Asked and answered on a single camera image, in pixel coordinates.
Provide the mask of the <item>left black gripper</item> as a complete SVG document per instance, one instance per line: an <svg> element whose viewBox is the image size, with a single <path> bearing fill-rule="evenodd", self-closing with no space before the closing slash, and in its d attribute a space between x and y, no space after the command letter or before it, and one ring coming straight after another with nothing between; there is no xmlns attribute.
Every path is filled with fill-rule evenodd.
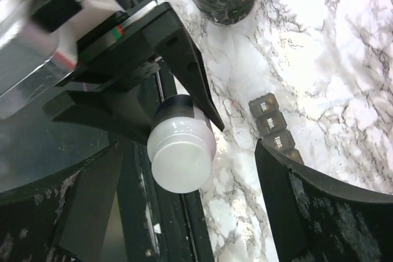
<svg viewBox="0 0 393 262"><path fill-rule="evenodd" d="M64 91L43 106L53 122L98 128L146 145L152 117L127 92L156 73L159 57L217 126L225 125L214 105L201 52L168 2L140 2L123 22L82 49L74 70L55 84L96 84L95 92Z"/></svg>

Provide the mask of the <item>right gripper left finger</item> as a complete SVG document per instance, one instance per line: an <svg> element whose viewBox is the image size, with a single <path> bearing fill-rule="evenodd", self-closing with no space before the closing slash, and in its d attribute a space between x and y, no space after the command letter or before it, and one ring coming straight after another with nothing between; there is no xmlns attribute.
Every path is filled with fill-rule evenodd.
<svg viewBox="0 0 393 262"><path fill-rule="evenodd" d="M1 193L1 261L98 261L122 167L109 145Z"/></svg>

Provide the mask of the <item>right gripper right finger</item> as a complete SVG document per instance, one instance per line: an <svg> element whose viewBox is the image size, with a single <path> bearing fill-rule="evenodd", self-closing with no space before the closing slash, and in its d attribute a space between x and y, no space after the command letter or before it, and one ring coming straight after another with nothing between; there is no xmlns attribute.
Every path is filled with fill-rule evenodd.
<svg viewBox="0 0 393 262"><path fill-rule="evenodd" d="M258 141L257 173L279 261L392 261L392 196L366 190Z"/></svg>

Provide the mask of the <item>white pill bottle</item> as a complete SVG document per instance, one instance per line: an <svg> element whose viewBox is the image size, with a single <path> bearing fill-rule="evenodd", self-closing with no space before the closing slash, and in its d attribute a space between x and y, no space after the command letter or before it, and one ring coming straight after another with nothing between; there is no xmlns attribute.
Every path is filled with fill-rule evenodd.
<svg viewBox="0 0 393 262"><path fill-rule="evenodd" d="M216 148L211 122L191 96L176 94L162 102L147 141L159 186L177 194L199 190L211 176Z"/></svg>

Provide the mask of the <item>grey weekly pill organizer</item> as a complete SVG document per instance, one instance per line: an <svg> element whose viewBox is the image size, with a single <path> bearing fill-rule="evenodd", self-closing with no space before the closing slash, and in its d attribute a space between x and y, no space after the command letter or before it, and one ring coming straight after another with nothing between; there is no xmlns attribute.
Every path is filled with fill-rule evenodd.
<svg viewBox="0 0 393 262"><path fill-rule="evenodd" d="M267 93L248 103L262 141L292 160L304 164L300 152L295 148L295 141L287 129L287 122L279 109L279 103L273 93Z"/></svg>

